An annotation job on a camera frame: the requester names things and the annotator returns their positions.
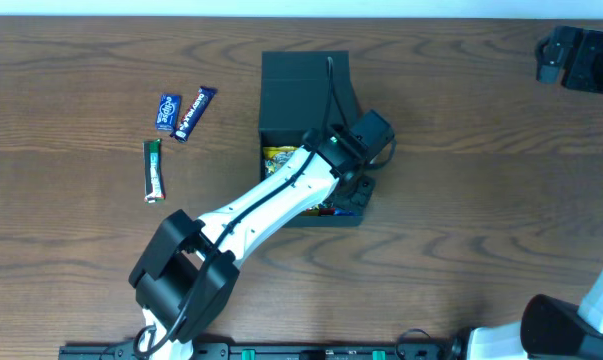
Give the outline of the yellow Hacks candy bag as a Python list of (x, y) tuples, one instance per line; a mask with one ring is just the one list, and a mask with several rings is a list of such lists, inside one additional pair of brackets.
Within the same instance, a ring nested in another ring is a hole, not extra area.
[(263, 147), (264, 177), (268, 178), (277, 172), (297, 150), (294, 146)]

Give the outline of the blue Oreo cookie pack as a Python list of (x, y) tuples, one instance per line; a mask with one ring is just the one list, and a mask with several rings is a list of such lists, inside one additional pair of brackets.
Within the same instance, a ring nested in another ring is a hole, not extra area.
[(358, 216), (358, 214), (349, 210), (335, 209), (333, 212), (333, 216)]

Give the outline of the Haribo gummy bag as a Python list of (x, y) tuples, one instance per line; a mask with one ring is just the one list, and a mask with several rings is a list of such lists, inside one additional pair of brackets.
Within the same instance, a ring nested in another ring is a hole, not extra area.
[(317, 205), (309, 208), (301, 213), (302, 216), (333, 216), (335, 214), (335, 207), (327, 207), (323, 205)]

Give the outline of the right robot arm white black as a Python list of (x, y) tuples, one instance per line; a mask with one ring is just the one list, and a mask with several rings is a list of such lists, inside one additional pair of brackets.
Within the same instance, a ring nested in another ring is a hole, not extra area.
[[(567, 89), (603, 94), (603, 31), (558, 26), (535, 47), (536, 80)], [(578, 305), (548, 295), (534, 296), (522, 319), (479, 327), (457, 336), (447, 359), (603, 360), (603, 268)]]

